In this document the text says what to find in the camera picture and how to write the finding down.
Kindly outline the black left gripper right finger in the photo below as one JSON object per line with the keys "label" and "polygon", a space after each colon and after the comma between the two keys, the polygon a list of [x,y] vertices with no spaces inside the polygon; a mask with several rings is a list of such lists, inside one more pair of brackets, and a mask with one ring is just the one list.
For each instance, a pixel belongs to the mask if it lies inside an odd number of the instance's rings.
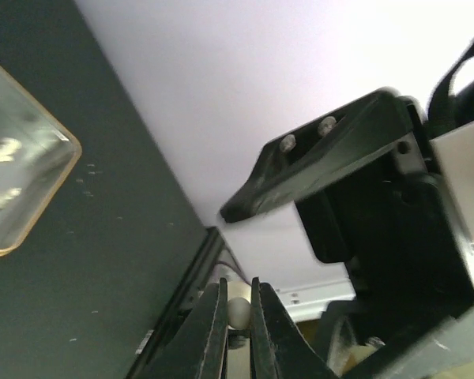
{"label": "black left gripper right finger", "polygon": [[309,346],[276,291],[252,280],[250,304],[252,378],[314,379],[337,375]]}

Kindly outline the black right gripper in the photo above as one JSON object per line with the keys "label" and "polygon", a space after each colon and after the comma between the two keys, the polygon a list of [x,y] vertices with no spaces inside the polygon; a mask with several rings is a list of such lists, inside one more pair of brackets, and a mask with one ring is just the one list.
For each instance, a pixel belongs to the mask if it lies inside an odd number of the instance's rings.
{"label": "black right gripper", "polygon": [[289,202],[317,259],[355,291],[322,315],[316,351],[342,378],[427,378],[474,360],[469,243],[413,102],[380,88],[261,150],[221,207],[238,223]]}

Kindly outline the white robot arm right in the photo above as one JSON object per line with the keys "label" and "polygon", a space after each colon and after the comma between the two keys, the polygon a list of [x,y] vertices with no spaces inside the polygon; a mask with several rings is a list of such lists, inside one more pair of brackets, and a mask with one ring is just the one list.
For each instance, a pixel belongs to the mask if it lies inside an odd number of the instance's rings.
{"label": "white robot arm right", "polygon": [[221,208],[238,223],[293,204],[316,258],[341,263],[308,343],[273,288],[251,289],[254,378],[429,378],[474,362],[474,81],[427,111],[387,88],[266,144]]}

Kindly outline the white dropped chess piece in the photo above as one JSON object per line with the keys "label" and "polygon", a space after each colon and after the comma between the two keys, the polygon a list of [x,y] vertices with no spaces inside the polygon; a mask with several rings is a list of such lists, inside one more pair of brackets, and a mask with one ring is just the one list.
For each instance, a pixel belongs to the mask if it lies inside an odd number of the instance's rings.
{"label": "white dropped chess piece", "polygon": [[245,330],[250,324],[250,303],[242,297],[228,301],[228,326],[234,330]]}

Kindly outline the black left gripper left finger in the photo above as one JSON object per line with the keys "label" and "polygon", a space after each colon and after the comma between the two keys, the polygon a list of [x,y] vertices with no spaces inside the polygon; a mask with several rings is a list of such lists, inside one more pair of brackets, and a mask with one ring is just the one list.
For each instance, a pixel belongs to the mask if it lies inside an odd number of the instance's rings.
{"label": "black left gripper left finger", "polygon": [[228,283],[207,286],[189,317],[143,378],[220,378],[228,341]]}

